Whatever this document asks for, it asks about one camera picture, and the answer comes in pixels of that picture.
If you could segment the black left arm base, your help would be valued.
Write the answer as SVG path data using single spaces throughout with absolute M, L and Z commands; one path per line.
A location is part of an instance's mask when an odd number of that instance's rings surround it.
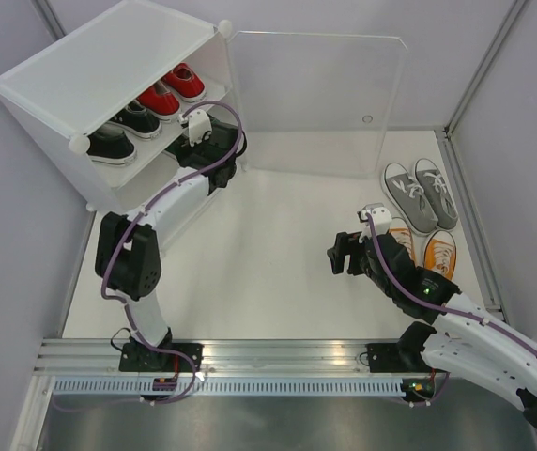
M 201 343 L 172 343 L 171 350 L 188 356 L 198 370 L 203 359 Z M 123 373 L 181 373 L 190 372 L 191 365 L 180 355 L 158 353 L 131 340 L 121 350 L 118 370 Z

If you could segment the black sneaker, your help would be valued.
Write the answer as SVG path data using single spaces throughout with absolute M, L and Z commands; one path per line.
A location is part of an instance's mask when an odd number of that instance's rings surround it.
M 96 163 L 128 165 L 137 157 L 134 144 L 122 131 L 94 132 L 89 136 L 89 142 L 86 154 Z
M 114 114 L 108 123 L 128 131 L 142 140 L 152 140 L 161 134 L 160 121 L 136 101 Z

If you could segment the green sneaker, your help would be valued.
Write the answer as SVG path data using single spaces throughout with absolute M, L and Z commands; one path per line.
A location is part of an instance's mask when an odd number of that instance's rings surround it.
M 189 139 L 183 136 L 178 137 L 174 142 L 167 146 L 163 153 L 176 160 L 179 164 L 185 162 L 190 155 L 190 143 Z

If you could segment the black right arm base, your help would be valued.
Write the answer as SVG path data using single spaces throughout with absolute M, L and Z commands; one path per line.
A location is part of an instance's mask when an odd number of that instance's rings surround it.
M 399 347 L 394 342 L 368 343 L 366 352 L 372 373 L 429 373 L 432 370 L 418 351 Z

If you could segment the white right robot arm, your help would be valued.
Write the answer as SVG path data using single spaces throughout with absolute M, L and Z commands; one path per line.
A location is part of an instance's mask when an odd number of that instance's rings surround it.
M 416 265 L 389 233 L 340 232 L 327 256 L 333 273 L 369 277 L 414 319 L 397 343 L 402 368 L 441 370 L 479 385 L 537 429 L 537 342 L 489 314 L 454 282 Z

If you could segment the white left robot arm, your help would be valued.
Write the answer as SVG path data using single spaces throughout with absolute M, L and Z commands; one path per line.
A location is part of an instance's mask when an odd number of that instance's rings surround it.
M 164 151 L 178 170 L 156 194 L 125 214 L 105 214 L 100 223 L 95 273 L 101 297 L 123 305 L 134 339 L 143 345 L 140 360 L 154 372 L 173 361 L 171 331 L 156 293 L 161 246 L 227 186 L 247 148 L 240 128 L 221 121 L 211 126 L 202 143 L 192 146 L 180 137 Z

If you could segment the red sneaker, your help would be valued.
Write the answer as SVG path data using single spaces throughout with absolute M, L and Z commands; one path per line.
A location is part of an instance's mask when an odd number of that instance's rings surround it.
M 137 101 L 162 122 L 177 121 L 181 112 L 179 100 L 162 81 L 146 89 Z
M 187 103 L 196 103 L 206 97 L 204 82 L 186 63 L 178 64 L 161 79 Z

